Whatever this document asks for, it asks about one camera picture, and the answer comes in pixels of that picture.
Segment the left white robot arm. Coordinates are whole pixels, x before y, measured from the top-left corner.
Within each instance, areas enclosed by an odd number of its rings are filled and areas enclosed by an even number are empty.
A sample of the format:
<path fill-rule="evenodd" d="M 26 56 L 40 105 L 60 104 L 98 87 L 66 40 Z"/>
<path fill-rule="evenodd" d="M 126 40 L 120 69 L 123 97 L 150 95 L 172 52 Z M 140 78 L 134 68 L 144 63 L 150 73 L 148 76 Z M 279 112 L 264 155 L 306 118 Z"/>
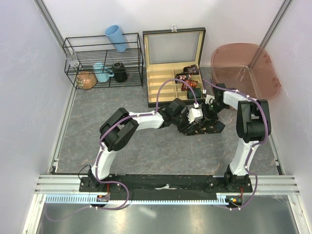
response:
<path fill-rule="evenodd" d="M 175 125 L 180 133 L 193 127 L 203 113 L 199 104 L 188 109 L 184 101 L 176 98 L 169 105 L 143 113 L 128 112 L 119 108 L 101 127 L 99 151 L 96 162 L 88 171 L 89 190 L 101 192 L 107 185 L 119 185 L 126 191 L 132 188 L 119 181 L 107 181 L 110 168 L 118 151 L 122 150 L 135 132 L 145 129 L 161 129 Z"/>

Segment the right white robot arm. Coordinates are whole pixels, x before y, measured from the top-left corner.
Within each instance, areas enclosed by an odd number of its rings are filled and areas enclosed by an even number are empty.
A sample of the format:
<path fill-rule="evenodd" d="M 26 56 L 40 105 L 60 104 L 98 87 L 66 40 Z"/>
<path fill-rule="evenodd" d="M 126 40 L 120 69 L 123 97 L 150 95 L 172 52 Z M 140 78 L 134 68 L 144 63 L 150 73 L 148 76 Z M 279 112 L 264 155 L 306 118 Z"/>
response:
<path fill-rule="evenodd" d="M 228 89 L 223 83 L 211 86 L 214 99 L 204 105 L 206 113 L 216 115 L 228 107 L 234 108 L 237 113 L 236 133 L 239 141 L 224 176 L 216 178 L 215 182 L 211 181 L 210 187 L 223 187 L 229 192 L 251 192 L 250 164 L 259 145 L 264 144 L 271 134 L 269 103 L 236 89 Z"/>

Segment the dark floral necktie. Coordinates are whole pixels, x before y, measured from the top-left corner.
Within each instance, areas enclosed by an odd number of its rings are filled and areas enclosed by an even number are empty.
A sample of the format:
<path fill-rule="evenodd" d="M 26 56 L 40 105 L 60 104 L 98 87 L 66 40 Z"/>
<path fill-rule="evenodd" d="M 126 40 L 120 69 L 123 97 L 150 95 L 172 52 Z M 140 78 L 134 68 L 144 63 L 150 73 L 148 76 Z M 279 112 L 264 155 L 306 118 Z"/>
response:
<path fill-rule="evenodd" d="M 186 136 L 195 136 L 195 135 L 206 135 L 206 134 L 219 134 L 225 128 L 225 124 L 219 120 L 201 120 L 198 123 L 191 123 L 180 133 Z"/>

